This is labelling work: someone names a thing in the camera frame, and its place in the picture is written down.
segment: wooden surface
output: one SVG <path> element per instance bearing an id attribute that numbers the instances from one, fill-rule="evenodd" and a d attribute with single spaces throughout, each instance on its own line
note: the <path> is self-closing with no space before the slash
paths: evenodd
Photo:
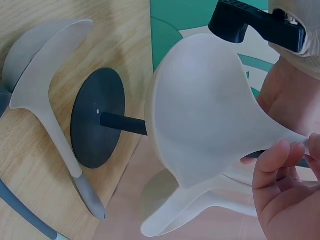
<path id="1" fill-rule="evenodd" d="M 0 4 L 1 69 L 10 47 L 34 25 L 49 19 L 94 21 L 93 31 L 50 87 L 53 111 L 69 142 L 76 94 L 101 67 L 113 68 L 121 76 L 126 115 L 143 119 L 144 96 L 153 74 L 149 0 L 0 0 Z M 84 168 L 105 206 L 139 139 L 122 133 L 107 164 Z M 31 112 L 7 109 L 0 121 L 0 156 L 0 177 L 38 217 L 72 240 L 92 238 L 99 221 L 84 206 L 56 147 Z M 45 237 L 0 200 L 0 239 Z"/>

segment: hand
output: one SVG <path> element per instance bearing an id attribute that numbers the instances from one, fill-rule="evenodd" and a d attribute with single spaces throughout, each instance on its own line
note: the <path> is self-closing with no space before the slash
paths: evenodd
<path id="1" fill-rule="evenodd" d="M 320 133 L 320 80 L 282 57 L 268 73 L 257 102 L 273 120 L 298 134 Z M 253 161 L 241 160 L 244 164 Z"/>
<path id="2" fill-rule="evenodd" d="M 320 135 L 308 141 L 306 157 L 320 180 Z M 320 186 L 301 182 L 295 165 L 302 159 L 302 143 L 280 140 L 257 160 L 252 191 L 258 219 L 268 240 L 320 239 Z"/>

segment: cream plastic ladle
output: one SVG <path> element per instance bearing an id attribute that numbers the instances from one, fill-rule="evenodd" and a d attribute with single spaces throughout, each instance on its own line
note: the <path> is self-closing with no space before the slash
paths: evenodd
<path id="1" fill-rule="evenodd" d="M 156 155 L 185 189 L 281 138 L 307 140 L 260 108 L 240 58 L 213 34 L 189 36 L 168 52 L 147 92 L 145 124 Z"/>
<path id="2" fill-rule="evenodd" d="M 3 67 L 11 109 L 27 109 L 42 123 L 69 170 L 83 202 L 99 220 L 106 210 L 90 185 L 60 128 L 49 100 L 50 83 L 93 29 L 90 19 L 52 20 L 26 32 L 11 48 Z"/>
<path id="3" fill-rule="evenodd" d="M 156 174 L 143 189 L 140 202 L 143 221 L 141 233 L 146 237 L 168 234 L 210 207 L 221 207 L 247 216 L 257 216 L 254 206 L 239 204 L 212 191 L 205 192 L 209 188 L 252 195 L 250 185 L 222 174 L 200 186 L 183 189 L 179 187 L 175 177 L 165 169 Z"/>

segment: black rod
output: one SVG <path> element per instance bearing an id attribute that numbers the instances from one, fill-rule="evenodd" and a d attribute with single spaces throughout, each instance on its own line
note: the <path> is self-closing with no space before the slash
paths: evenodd
<path id="1" fill-rule="evenodd" d="M 101 114 L 100 124 L 103 127 L 148 136 L 146 122 L 141 119 L 103 112 Z"/>

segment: black device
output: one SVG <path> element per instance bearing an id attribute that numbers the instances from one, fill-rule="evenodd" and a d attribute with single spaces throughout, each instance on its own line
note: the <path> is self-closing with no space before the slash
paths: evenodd
<path id="1" fill-rule="evenodd" d="M 295 53 L 303 48 L 306 30 L 299 22 L 287 20 L 280 9 L 270 14 L 237 0 L 219 0 L 208 27 L 219 38 L 239 44 L 249 25 L 268 42 Z"/>

